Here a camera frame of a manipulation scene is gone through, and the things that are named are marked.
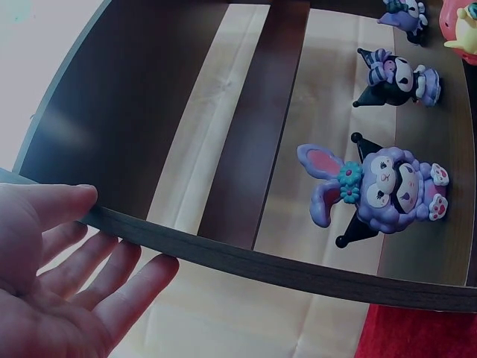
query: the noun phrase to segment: pink paw pad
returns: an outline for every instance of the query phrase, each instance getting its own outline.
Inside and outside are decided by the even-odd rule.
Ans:
[[[432,164],[431,177],[436,186],[446,186],[449,184],[449,174],[447,174],[447,170],[439,164]]]
[[[441,194],[434,195],[432,202],[429,204],[429,220],[435,222],[442,219],[446,215],[448,205],[447,199]]]

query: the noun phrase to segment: fingernail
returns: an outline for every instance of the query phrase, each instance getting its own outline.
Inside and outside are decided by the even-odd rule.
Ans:
[[[94,188],[93,185],[89,185],[89,184],[79,184],[79,185],[77,185],[77,186],[79,186],[79,187],[81,187],[81,188],[85,188],[85,189]]]

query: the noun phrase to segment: finger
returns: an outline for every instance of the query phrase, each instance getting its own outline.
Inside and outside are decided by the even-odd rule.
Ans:
[[[85,237],[88,227],[79,222],[68,222],[43,233],[43,253],[40,267]]]
[[[113,347],[167,287],[178,269],[177,259],[166,255],[156,256],[123,287],[96,306],[93,312],[110,333]]]
[[[15,201],[24,206],[35,219],[42,231],[47,231],[64,222],[83,218],[98,198],[93,186],[70,185],[0,185],[0,198],[3,204]]]
[[[141,257],[141,247],[122,241],[91,285],[70,300],[73,304],[92,310],[106,297],[124,285]]]
[[[40,275],[40,283],[57,295],[68,298],[84,285],[98,265],[113,251],[118,239],[104,233],[91,236],[70,257]]]

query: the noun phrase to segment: bunny ear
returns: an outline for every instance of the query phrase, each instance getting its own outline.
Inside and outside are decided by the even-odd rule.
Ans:
[[[318,145],[303,144],[297,149],[298,160],[308,174],[317,179],[334,179],[344,165],[343,160]]]
[[[312,196],[310,214],[313,222],[320,227],[331,224],[331,208],[341,200],[340,183],[337,180],[318,185]]]

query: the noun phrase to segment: pink inner ear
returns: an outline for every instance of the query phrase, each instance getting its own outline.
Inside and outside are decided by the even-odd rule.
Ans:
[[[325,192],[323,196],[323,201],[325,202],[326,217],[329,219],[331,213],[331,207],[340,197],[340,189],[331,189]]]
[[[341,166],[329,154],[322,151],[309,151],[306,156],[313,166],[331,175],[338,175]]]

